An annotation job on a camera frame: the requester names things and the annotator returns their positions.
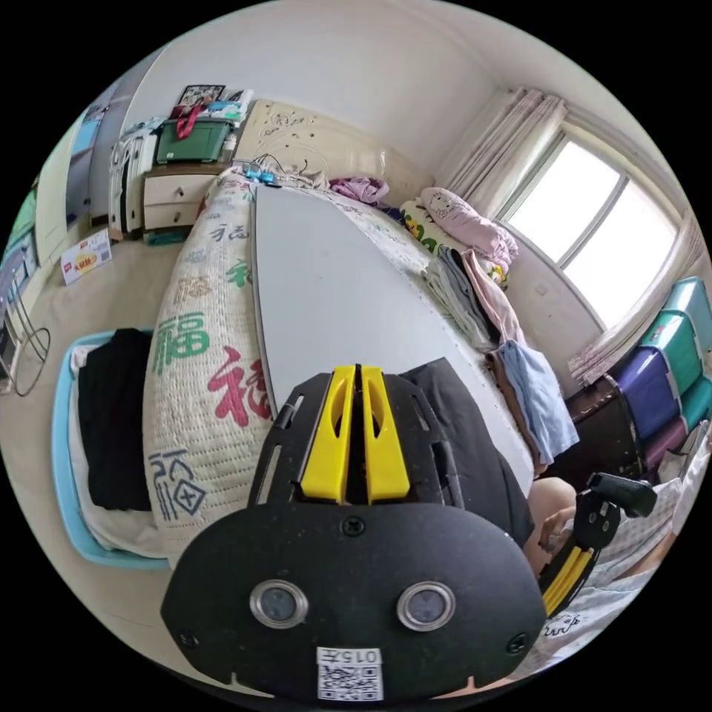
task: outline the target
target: person's leg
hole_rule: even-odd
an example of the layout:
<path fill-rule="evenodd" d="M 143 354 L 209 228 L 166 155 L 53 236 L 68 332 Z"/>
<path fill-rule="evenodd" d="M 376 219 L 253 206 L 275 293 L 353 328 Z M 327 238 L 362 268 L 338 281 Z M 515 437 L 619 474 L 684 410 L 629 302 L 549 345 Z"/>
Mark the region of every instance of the person's leg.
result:
<path fill-rule="evenodd" d="M 551 555 L 539 546 L 541 526 L 550 516 L 576 505 L 576 490 L 558 477 L 546 477 L 534 480 L 527 501 L 534 520 L 534 531 L 523 551 L 534 575 L 538 576 L 551 560 Z"/>

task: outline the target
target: black shorts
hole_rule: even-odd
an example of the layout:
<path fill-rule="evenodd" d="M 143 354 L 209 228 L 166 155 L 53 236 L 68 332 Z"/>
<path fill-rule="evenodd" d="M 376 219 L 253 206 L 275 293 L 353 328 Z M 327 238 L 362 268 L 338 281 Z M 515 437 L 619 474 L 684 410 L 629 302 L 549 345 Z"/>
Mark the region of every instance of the black shorts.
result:
<path fill-rule="evenodd" d="M 527 498 L 509 463 L 492 443 L 477 403 L 455 370 L 441 358 L 400 376 L 423 390 L 445 431 L 466 509 L 492 522 L 523 547 L 534 531 Z"/>

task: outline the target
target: window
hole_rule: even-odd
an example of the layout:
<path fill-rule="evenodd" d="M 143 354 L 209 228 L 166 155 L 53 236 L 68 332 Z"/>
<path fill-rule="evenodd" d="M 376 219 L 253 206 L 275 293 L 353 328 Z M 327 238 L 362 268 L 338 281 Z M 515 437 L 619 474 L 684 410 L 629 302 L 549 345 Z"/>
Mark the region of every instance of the window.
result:
<path fill-rule="evenodd" d="M 640 184 L 567 133 L 500 219 L 564 272 L 607 328 L 644 294 L 677 233 Z"/>

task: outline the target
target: red chinese character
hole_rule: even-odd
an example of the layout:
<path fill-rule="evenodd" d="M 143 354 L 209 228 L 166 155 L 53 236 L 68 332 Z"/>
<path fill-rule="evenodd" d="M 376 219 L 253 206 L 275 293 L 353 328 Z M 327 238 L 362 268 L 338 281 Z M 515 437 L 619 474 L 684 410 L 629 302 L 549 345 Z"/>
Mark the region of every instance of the red chinese character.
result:
<path fill-rule="evenodd" d="M 228 359 L 208 382 L 208 391 L 219 391 L 226 386 L 228 389 L 215 409 L 216 417 L 225 418 L 228 413 L 231 413 L 234 421 L 241 428 L 247 427 L 249 416 L 245 410 L 244 403 L 245 394 L 247 394 L 250 410 L 255 415 L 259 415 L 260 418 L 268 420 L 271 417 L 271 410 L 266 393 L 262 362 L 257 360 L 250 366 L 252 374 L 243 385 L 244 369 L 237 365 L 230 369 L 233 364 L 240 360 L 240 352 L 231 346 L 224 346 L 223 348 L 228 355 Z"/>
<path fill-rule="evenodd" d="M 228 355 L 228 359 L 208 382 L 208 391 L 219 391 L 227 386 L 227 392 L 215 409 L 215 416 L 217 418 L 225 418 L 228 413 L 232 413 L 234 421 L 241 428 L 245 428 L 249 422 L 245 404 L 243 403 L 247 392 L 247 388 L 243 387 L 245 371 L 239 366 L 235 366 L 228 371 L 233 363 L 240 360 L 240 353 L 230 346 L 224 346 L 223 348 Z"/>
<path fill-rule="evenodd" d="M 268 420 L 271 417 L 271 410 L 269 409 L 269 399 L 266 393 L 267 388 L 265 386 L 265 375 L 262 371 L 262 361 L 259 359 L 256 360 L 250 366 L 250 370 L 253 371 L 253 374 L 245 382 L 246 386 L 250 389 L 247 396 L 250 410 L 255 415 L 259 415 L 261 418 Z M 260 394 L 259 401 L 254 398 L 255 391 Z"/>

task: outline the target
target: yellow plastic part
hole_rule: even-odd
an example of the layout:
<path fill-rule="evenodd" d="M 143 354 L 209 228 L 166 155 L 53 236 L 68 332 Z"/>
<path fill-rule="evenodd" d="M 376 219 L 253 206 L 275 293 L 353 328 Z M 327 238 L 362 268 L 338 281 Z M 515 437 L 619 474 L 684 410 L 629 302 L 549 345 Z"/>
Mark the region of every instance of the yellow plastic part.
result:
<path fill-rule="evenodd" d="M 571 550 L 561 571 L 544 592 L 544 607 L 547 610 L 547 616 L 551 616 L 576 587 L 590 560 L 591 552 L 583 551 L 579 547 L 574 547 Z"/>
<path fill-rule="evenodd" d="M 310 499 L 343 504 L 346 497 L 355 379 L 356 366 L 334 369 L 300 482 L 302 492 Z"/>
<path fill-rule="evenodd" d="M 369 504 L 403 499 L 410 491 L 410 479 L 403 462 L 401 442 L 388 400 L 386 381 L 378 367 L 362 366 L 361 383 Z M 373 427 L 374 418 L 378 423 L 378 436 Z"/>

